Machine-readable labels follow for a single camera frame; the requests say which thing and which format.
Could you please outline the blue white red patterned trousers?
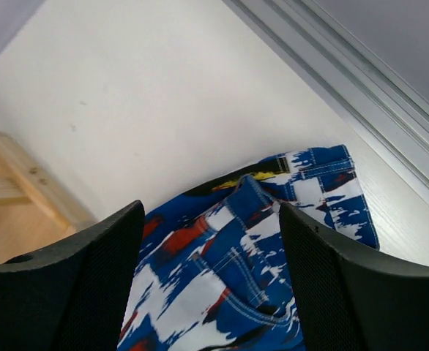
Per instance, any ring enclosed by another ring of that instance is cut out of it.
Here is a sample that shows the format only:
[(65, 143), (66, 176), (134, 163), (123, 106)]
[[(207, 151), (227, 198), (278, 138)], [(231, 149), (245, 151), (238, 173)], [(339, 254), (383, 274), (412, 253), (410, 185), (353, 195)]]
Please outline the blue white red patterned trousers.
[(379, 246), (345, 146), (269, 156), (146, 215), (118, 349), (303, 350), (283, 203)]

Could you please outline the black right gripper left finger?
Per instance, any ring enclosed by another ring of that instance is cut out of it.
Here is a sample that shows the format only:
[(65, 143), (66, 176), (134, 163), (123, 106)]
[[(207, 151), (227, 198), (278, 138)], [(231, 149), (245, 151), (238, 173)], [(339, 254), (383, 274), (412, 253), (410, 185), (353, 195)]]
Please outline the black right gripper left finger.
[(144, 219), (135, 201), (0, 264), (0, 350), (115, 350)]

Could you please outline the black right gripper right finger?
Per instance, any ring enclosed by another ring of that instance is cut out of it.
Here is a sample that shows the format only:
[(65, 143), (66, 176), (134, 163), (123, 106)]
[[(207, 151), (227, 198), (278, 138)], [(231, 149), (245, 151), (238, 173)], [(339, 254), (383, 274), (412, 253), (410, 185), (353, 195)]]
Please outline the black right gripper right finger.
[(291, 204), (280, 230), (307, 350), (429, 350), (429, 267), (370, 248)]

